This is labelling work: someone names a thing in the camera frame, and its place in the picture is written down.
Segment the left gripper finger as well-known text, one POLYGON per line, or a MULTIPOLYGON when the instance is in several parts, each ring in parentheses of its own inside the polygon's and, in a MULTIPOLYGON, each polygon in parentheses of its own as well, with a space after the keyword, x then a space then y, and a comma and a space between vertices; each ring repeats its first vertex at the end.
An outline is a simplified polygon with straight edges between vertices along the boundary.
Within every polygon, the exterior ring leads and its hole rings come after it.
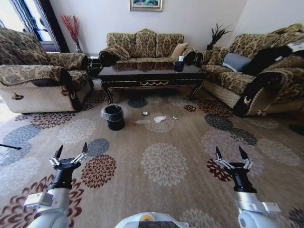
POLYGON ((85 142, 82 152, 76 156, 74 159, 72 159, 72 161, 70 162, 71 164, 82 164, 86 159, 87 159, 87 142, 85 142))
POLYGON ((55 151, 53 157, 49 158, 49 162, 53 168, 56 168, 60 165, 59 158, 61 156, 62 150, 63 150, 63 145, 61 145, 59 149, 55 151))

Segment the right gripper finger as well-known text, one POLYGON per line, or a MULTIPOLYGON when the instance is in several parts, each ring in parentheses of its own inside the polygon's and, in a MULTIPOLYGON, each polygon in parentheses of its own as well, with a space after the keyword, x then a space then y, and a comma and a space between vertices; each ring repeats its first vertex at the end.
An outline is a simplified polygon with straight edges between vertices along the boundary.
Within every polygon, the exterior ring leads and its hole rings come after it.
POLYGON ((251 169, 252 165, 253 165, 253 161, 251 159, 249 159, 248 154, 242 149, 242 147, 238 147, 239 151, 240 151, 240 155, 243 159, 244 162, 244 169, 251 169))
POLYGON ((224 169, 227 169, 227 170, 231 169, 230 164, 222 158, 220 150, 217 146, 216 146, 216 163, 224 169))

